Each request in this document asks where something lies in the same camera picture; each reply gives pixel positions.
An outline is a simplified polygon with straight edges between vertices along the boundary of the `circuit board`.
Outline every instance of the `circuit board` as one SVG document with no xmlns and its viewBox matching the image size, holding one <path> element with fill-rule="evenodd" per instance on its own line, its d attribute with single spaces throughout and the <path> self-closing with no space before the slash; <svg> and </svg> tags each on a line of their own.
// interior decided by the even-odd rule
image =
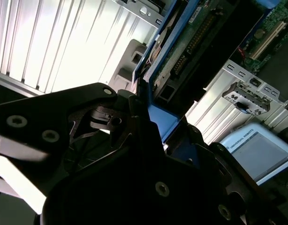
<svg viewBox="0 0 288 225">
<path fill-rule="evenodd" d="M 154 80 L 154 87 L 156 88 L 159 81 L 163 79 L 170 71 L 180 63 L 182 63 L 181 54 L 186 49 L 187 45 L 191 41 L 193 35 L 199 28 L 199 25 L 206 19 L 210 10 L 215 8 L 218 4 L 218 0 L 202 0 L 190 18 L 179 40 L 176 42 L 170 53 L 168 54 L 165 62 L 161 66 L 159 74 Z"/>
<path fill-rule="evenodd" d="M 267 12 L 238 50 L 242 66 L 255 75 L 288 40 L 288 0 Z"/>
</svg>

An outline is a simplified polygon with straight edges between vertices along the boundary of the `screw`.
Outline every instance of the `screw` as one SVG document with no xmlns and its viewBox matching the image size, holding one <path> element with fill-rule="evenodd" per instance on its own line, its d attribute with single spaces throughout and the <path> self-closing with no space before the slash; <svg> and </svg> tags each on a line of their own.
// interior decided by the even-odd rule
<svg viewBox="0 0 288 225">
<path fill-rule="evenodd" d="M 44 141 L 54 143 L 57 142 L 60 138 L 60 135 L 58 132 L 54 130 L 46 130 L 42 133 L 42 138 Z"/>
<path fill-rule="evenodd" d="M 14 128 L 23 128 L 27 125 L 27 119 L 23 116 L 12 115 L 7 118 L 7 124 Z"/>
<path fill-rule="evenodd" d="M 146 7 L 142 7 L 142 8 L 140 8 L 140 13 L 142 14 L 142 15 L 145 15 L 146 13 L 147 13 L 147 8 Z"/>
<path fill-rule="evenodd" d="M 219 206 L 218 206 L 218 210 L 219 210 L 220 214 L 221 214 L 226 220 L 231 220 L 232 214 L 230 213 L 230 211 L 227 209 L 226 206 L 224 206 L 224 205 L 219 205 Z"/>
<path fill-rule="evenodd" d="M 109 89 L 107 89 L 107 88 L 104 88 L 103 91 L 104 91 L 106 94 L 108 94 L 108 95 L 111 95 L 111 94 L 112 94 L 112 92 L 111 92 Z"/>
<path fill-rule="evenodd" d="M 160 196 L 167 197 L 169 195 L 168 186 L 161 181 L 155 184 L 155 189 Z"/>
</svg>

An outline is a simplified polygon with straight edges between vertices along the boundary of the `bolt head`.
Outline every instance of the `bolt head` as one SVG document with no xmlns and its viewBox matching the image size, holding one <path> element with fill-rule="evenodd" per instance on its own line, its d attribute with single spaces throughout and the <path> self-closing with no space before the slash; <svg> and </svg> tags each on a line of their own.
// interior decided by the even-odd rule
<svg viewBox="0 0 288 225">
<path fill-rule="evenodd" d="M 60 135 L 54 130 L 46 130 L 42 133 L 42 138 L 46 142 L 54 143 L 60 139 Z"/>
<path fill-rule="evenodd" d="M 13 128 L 23 128 L 27 125 L 27 119 L 23 116 L 12 115 L 7 118 L 7 124 Z"/>
</svg>

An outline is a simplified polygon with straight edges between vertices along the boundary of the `ribbed aluminum panel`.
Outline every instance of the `ribbed aluminum panel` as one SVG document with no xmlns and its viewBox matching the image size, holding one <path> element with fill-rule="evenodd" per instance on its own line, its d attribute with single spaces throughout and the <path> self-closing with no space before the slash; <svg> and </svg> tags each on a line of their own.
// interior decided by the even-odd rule
<svg viewBox="0 0 288 225">
<path fill-rule="evenodd" d="M 0 0 L 0 72 L 45 93 L 107 83 L 154 32 L 111 0 Z"/>
<path fill-rule="evenodd" d="M 206 88 L 204 97 L 187 113 L 188 122 L 201 131 L 207 144 L 221 141 L 232 129 L 250 120 L 263 122 L 276 133 L 288 127 L 288 111 L 276 102 L 271 102 L 269 112 L 253 117 L 222 98 L 222 93 L 237 81 L 224 69 L 220 70 Z"/>
</svg>

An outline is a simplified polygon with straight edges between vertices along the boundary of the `white ribbed panel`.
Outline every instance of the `white ribbed panel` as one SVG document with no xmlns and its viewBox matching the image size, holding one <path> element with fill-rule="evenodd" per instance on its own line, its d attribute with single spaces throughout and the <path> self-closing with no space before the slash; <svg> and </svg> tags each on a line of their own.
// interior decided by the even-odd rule
<svg viewBox="0 0 288 225">
<path fill-rule="evenodd" d="M 45 93 L 107 83 L 154 31 L 111 0 L 0 0 L 0 72 Z"/>
</svg>

